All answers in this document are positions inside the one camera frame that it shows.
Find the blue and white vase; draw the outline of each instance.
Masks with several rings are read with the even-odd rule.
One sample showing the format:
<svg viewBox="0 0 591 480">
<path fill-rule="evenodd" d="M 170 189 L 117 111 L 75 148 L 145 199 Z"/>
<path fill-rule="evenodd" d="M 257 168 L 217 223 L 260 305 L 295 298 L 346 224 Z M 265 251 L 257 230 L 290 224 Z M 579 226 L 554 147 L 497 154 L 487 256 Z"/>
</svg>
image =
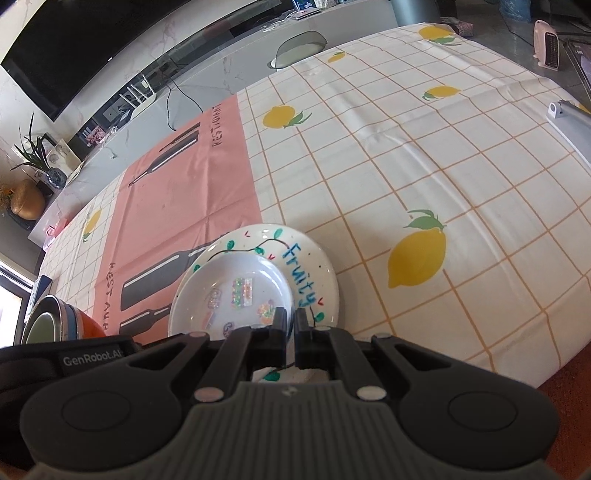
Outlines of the blue and white vase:
<svg viewBox="0 0 591 480">
<path fill-rule="evenodd" d="M 68 177 L 59 168 L 52 167 L 46 172 L 47 183 L 57 190 L 61 190 L 66 186 Z"/>
</svg>

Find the ceramic plate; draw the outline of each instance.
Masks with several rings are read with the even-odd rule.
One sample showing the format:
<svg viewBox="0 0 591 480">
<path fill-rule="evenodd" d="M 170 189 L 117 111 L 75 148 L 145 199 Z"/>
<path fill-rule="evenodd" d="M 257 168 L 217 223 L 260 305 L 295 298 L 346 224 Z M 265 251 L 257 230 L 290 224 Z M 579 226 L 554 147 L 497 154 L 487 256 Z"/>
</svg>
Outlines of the ceramic plate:
<svg viewBox="0 0 591 480">
<path fill-rule="evenodd" d="M 270 260 L 283 273 L 294 300 L 294 307 L 304 307 L 309 325 L 336 326 L 339 318 L 339 287 L 335 271 L 324 251 L 309 237 L 285 225 L 260 223 L 241 227 L 216 240 L 201 253 L 181 279 L 175 295 L 189 278 L 209 261 L 236 252 L 251 252 Z M 287 363 L 295 358 L 293 340 L 288 344 Z M 289 368 L 269 371 L 269 381 L 304 382 L 312 371 Z"/>
<path fill-rule="evenodd" d="M 222 255 L 193 275 L 174 299 L 168 335 L 205 331 L 224 340 L 240 327 L 268 325 L 275 307 L 293 310 L 293 297 L 279 269 L 258 255 Z"/>
</svg>

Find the television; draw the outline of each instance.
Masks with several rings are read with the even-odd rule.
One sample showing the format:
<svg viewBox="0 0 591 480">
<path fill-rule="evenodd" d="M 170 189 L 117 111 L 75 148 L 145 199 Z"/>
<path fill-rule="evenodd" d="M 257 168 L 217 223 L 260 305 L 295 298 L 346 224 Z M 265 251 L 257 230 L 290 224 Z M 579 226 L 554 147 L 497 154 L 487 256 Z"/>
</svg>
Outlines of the television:
<svg viewBox="0 0 591 480">
<path fill-rule="evenodd" d="M 46 0 L 2 67 L 53 121 L 118 52 L 188 0 Z"/>
</svg>

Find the red floor mat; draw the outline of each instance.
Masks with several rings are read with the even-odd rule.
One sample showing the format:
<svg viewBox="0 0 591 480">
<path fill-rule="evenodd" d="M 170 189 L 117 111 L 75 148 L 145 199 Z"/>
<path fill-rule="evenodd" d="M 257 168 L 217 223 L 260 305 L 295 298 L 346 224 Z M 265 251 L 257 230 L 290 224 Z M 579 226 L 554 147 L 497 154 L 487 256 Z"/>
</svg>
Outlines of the red floor mat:
<svg viewBox="0 0 591 480">
<path fill-rule="evenodd" d="M 547 463 L 566 480 L 591 467 L 591 343 L 545 382 L 560 415 L 560 431 Z"/>
</svg>

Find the white device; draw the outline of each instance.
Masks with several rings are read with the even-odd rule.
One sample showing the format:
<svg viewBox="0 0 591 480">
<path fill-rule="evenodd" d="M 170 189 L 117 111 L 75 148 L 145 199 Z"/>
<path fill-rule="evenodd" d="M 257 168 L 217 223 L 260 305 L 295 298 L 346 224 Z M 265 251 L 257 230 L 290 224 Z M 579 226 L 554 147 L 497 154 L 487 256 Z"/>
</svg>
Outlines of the white device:
<svg viewBox="0 0 591 480">
<path fill-rule="evenodd" d="M 560 44 L 556 30 L 543 20 L 538 20 L 534 27 L 534 58 L 545 69 L 558 70 Z"/>
<path fill-rule="evenodd" d="M 566 100 L 559 100 L 548 106 L 546 118 L 591 167 L 591 115 Z"/>
</svg>

